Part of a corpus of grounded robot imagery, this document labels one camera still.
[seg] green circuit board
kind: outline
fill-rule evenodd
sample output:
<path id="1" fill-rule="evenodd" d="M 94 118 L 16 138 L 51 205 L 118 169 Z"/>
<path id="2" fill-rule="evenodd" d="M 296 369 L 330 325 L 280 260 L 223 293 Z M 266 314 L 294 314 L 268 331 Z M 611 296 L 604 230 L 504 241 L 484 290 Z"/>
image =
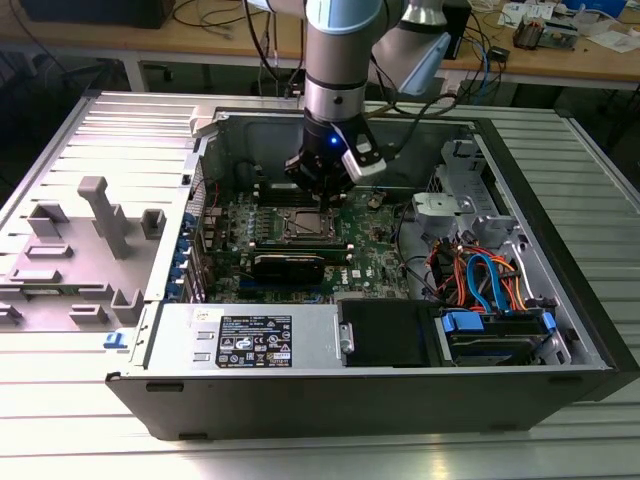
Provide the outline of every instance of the green circuit board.
<path id="1" fill-rule="evenodd" d="M 295 219 L 311 219 L 312 223 L 303 225 L 302 220 L 298 220 L 298 223 L 287 225 L 287 216 L 292 216 L 287 208 L 257 206 L 247 193 L 221 196 L 224 201 L 217 210 L 215 235 L 210 235 L 214 283 L 209 301 L 333 303 L 343 298 L 407 298 L 407 281 L 399 268 L 393 243 L 397 205 L 383 201 L 372 208 L 372 195 L 370 190 L 353 191 L 340 208 L 327 214 L 331 218 L 330 222 L 323 220 L 331 225 L 327 241 L 347 243 L 350 248 L 348 252 L 316 249 L 314 253 L 328 259 L 349 255 L 348 262 L 328 261 L 322 283 L 300 290 L 278 286 L 246 288 L 252 284 L 251 261 L 255 253 L 251 243 L 256 238 L 261 238 L 264 245 L 280 242 L 287 238 L 290 229 L 310 235 L 312 229 L 320 229 L 317 217 L 304 212 L 300 214 L 298 209 Z"/>

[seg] cpu socket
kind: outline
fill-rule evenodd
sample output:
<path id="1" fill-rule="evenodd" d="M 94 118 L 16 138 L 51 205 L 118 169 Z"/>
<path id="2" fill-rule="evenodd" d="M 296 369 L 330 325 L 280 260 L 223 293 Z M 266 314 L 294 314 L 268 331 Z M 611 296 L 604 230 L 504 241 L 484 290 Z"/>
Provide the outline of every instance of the cpu socket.
<path id="1" fill-rule="evenodd" d="M 283 240 L 335 240 L 334 217 L 331 211 L 291 209 L 283 213 L 283 220 Z"/>

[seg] metal table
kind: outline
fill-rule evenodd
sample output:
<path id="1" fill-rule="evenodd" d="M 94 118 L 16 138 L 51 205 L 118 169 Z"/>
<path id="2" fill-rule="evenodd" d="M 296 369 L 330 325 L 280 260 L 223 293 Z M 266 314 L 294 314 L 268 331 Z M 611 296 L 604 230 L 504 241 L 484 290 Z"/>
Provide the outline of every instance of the metal table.
<path id="1" fill-rule="evenodd" d="M 103 93 L 83 98 L 0 211 L 0 275 L 35 200 L 71 201 L 100 172 L 126 214 L 167 206 L 193 148 L 193 107 L 221 97 Z M 254 106 L 280 100 L 248 99 Z M 295 100 L 289 101 L 295 106 Z M 640 360 L 640 196 L 572 119 L 549 110 L 461 106 L 493 121 Z M 640 475 L 640 383 L 576 404 L 526 433 L 162 442 L 104 386 L 122 357 L 95 332 L 0 333 L 0 471 L 22 478 L 512 479 Z"/>

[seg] wooden desk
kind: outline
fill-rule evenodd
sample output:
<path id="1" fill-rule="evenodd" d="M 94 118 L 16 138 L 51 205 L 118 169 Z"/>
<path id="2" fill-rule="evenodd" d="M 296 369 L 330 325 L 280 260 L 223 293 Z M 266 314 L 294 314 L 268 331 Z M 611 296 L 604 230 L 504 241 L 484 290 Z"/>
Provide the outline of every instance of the wooden desk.
<path id="1" fill-rule="evenodd" d="M 134 91 L 146 91 L 147 86 L 141 62 L 179 62 L 209 65 L 258 66 L 259 58 L 246 27 L 241 20 L 232 25 L 233 39 L 227 40 L 202 28 L 182 25 L 169 18 L 159 30 L 148 30 L 110 25 L 82 25 L 31 22 L 13 0 L 18 15 L 29 31 L 54 55 L 89 58 L 115 58 L 121 60 Z M 225 0 L 200 0 L 201 11 L 233 6 Z M 244 10 L 211 16 L 211 22 L 223 22 L 243 17 Z M 183 8 L 179 18 L 199 23 L 195 4 Z M 257 32 L 262 32 L 266 15 L 253 17 Z M 300 22 L 281 15 L 278 17 L 280 66 L 295 68 L 300 58 Z M 0 0 L 0 50 L 24 53 L 42 53 L 15 20 L 9 0 Z"/>
<path id="2" fill-rule="evenodd" d="M 635 88 L 640 83 L 640 49 L 617 53 L 580 37 L 574 51 L 553 48 L 523 50 L 513 46 L 514 29 L 497 25 L 500 17 L 498 12 L 477 14 L 477 17 L 483 33 L 491 39 L 492 45 L 511 51 L 503 74 L 504 81 L 585 87 L 590 82 L 630 82 L 630 88 Z M 640 13 L 625 9 L 620 20 L 640 23 Z M 477 28 L 473 19 L 469 20 L 468 25 Z M 629 25 L 619 25 L 616 28 L 626 31 Z M 480 62 L 472 49 L 471 43 L 463 42 L 458 58 L 444 62 L 443 67 L 476 71 Z"/>
<path id="3" fill-rule="evenodd" d="M 229 5 L 229 2 L 223 0 L 200 1 L 202 11 Z M 243 10 L 238 8 L 232 12 L 220 13 L 211 20 L 225 21 L 242 14 Z M 226 40 L 201 28 L 182 25 L 173 19 L 169 19 L 159 30 L 144 30 L 30 22 L 21 9 L 19 15 L 27 28 L 53 54 L 121 60 L 134 91 L 146 90 L 141 68 L 143 61 L 250 66 L 259 64 L 244 20 L 233 25 L 233 39 Z M 498 17 L 497 13 L 478 14 L 482 30 L 492 38 L 492 43 L 511 51 L 503 81 L 614 89 L 634 89 L 640 82 L 640 49 L 619 54 L 581 38 L 573 52 L 554 49 L 525 51 L 513 47 L 513 29 L 496 26 Z M 182 9 L 180 18 L 198 23 L 194 4 Z M 640 13 L 627 10 L 622 20 L 640 22 Z M 262 31 L 264 21 L 265 15 L 254 17 L 257 31 Z M 278 17 L 278 40 L 281 66 L 295 67 L 300 56 L 299 21 L 287 16 Z M 41 53 L 41 49 L 13 18 L 8 0 L 0 0 L 0 48 Z M 479 67 L 480 62 L 474 55 L 471 44 L 464 42 L 458 58 L 445 60 L 438 76 L 446 79 L 445 89 L 455 90 L 462 80 L 471 77 Z"/>

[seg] blue cable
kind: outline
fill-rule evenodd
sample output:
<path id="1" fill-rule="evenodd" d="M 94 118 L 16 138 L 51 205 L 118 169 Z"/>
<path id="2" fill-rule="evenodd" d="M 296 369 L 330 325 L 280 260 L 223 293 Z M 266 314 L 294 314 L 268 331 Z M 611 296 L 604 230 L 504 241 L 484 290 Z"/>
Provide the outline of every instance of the blue cable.
<path id="1" fill-rule="evenodd" d="M 482 97 L 484 97 L 484 95 L 486 93 L 487 80 L 489 79 L 489 58 L 487 57 L 486 50 L 484 49 L 484 47 L 482 46 L 482 44 L 480 42 L 478 42 L 476 40 L 473 40 L 471 38 L 465 38 L 465 37 L 463 37 L 463 38 L 467 42 L 473 43 L 482 52 L 482 63 L 484 63 L 484 78 L 482 79 L 482 85 L 480 86 L 480 92 L 476 95 L 476 98 L 473 100 L 473 104 L 477 105 L 478 101 Z"/>
<path id="2" fill-rule="evenodd" d="M 485 312 L 491 313 L 491 305 L 482 295 L 480 295 L 480 292 L 478 292 L 478 288 L 476 287 L 476 281 L 473 275 L 473 267 L 478 261 L 483 261 L 489 268 L 491 287 L 493 288 L 493 298 L 495 298 L 496 300 L 498 310 L 508 312 L 509 307 L 507 306 L 507 300 L 504 298 L 502 290 L 500 290 L 500 274 L 498 273 L 498 269 L 496 268 L 496 265 L 495 263 L 493 263 L 491 258 L 489 258 L 489 256 L 485 255 L 484 253 L 475 254 L 469 259 L 469 262 L 467 263 L 467 284 L 469 285 L 469 291 L 471 292 L 471 295 L 473 295 L 476 300 L 480 302 Z"/>
<path id="3" fill-rule="evenodd" d="M 322 295 L 319 294 L 316 298 L 312 299 L 312 300 L 307 300 L 304 303 L 320 303 L 320 300 L 322 300 Z"/>

